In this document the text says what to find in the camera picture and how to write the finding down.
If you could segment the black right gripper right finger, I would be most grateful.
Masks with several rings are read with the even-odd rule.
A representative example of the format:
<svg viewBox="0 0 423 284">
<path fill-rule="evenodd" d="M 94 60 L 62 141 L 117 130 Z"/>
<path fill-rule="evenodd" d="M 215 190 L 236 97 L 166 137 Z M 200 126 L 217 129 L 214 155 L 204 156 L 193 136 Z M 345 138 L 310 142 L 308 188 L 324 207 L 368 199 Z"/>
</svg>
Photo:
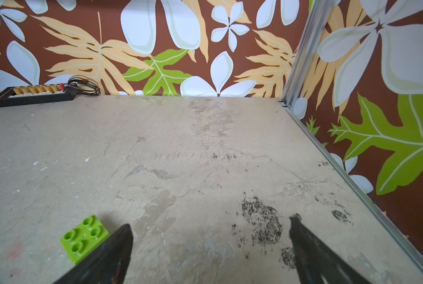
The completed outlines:
<svg viewBox="0 0 423 284">
<path fill-rule="evenodd" d="M 302 284 L 370 283 L 304 226 L 300 218 L 292 216 L 290 221 L 289 236 Z"/>
</svg>

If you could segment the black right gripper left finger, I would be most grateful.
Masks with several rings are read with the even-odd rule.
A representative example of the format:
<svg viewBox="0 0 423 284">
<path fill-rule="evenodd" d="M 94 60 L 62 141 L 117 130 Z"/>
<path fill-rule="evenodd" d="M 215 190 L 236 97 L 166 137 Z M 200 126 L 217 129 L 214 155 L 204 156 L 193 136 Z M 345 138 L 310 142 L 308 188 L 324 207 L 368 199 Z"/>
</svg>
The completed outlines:
<svg viewBox="0 0 423 284">
<path fill-rule="evenodd" d="M 131 261 L 132 247 L 131 226 L 124 224 L 56 283 L 123 284 Z"/>
</svg>

